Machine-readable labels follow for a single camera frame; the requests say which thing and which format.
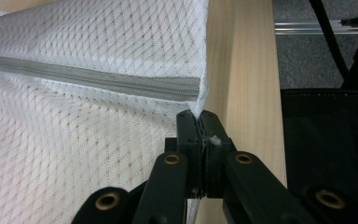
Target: black plastic part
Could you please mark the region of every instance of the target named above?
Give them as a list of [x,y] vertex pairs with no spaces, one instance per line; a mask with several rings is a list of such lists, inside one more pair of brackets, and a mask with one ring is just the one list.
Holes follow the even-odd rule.
[[230,153],[226,173],[252,223],[316,223],[255,155]]
[[347,195],[325,187],[311,187],[304,194],[304,204],[319,223],[358,223],[358,204]]
[[251,224],[251,220],[240,204],[223,200],[223,212],[228,224]]
[[[96,203],[98,198],[106,193],[115,193],[118,195],[116,200],[118,204],[113,208],[107,210],[100,210],[97,208]],[[126,208],[130,201],[130,194],[124,189],[118,188],[105,188],[91,194],[85,203],[77,212],[72,223],[74,224],[103,224],[103,223],[129,223],[131,217],[127,217]]]
[[185,154],[188,158],[186,197],[201,198],[203,196],[203,174],[201,169],[202,138],[200,137],[198,123],[190,110],[183,111],[176,116],[176,129],[176,150]]
[[132,223],[186,223],[186,179],[185,155],[179,152],[159,155]]
[[200,126],[207,146],[204,159],[206,196],[208,198],[222,198],[227,183],[227,156],[237,149],[214,113],[203,111],[200,115]]

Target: zipper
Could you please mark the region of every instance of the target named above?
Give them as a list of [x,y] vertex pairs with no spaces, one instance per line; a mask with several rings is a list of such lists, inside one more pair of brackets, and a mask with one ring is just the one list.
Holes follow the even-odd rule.
[[171,101],[195,101],[200,90],[195,77],[133,77],[6,57],[0,71]]

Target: brass grommet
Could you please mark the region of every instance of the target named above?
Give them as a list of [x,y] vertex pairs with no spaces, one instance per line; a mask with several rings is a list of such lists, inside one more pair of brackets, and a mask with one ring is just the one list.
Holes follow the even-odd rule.
[[246,154],[238,154],[237,156],[235,156],[235,160],[242,164],[249,164],[253,161],[252,157]]
[[315,193],[316,199],[322,203],[324,206],[334,208],[334,209],[342,209],[345,207],[345,202],[341,199],[335,192],[321,189]]
[[108,192],[98,197],[95,202],[95,207],[101,211],[112,209],[118,205],[120,201],[120,195],[116,192]]
[[169,165],[174,165],[179,163],[179,157],[176,155],[168,155],[164,158],[164,162]]

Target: wooden plank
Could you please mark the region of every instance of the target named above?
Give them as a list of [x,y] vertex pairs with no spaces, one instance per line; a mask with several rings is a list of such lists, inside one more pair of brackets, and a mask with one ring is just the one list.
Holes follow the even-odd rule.
[[[210,0],[207,32],[206,108],[286,184],[272,0]],[[225,223],[221,206],[202,200],[197,223]]]
[[0,10],[15,12],[55,1],[56,0],[0,0]]

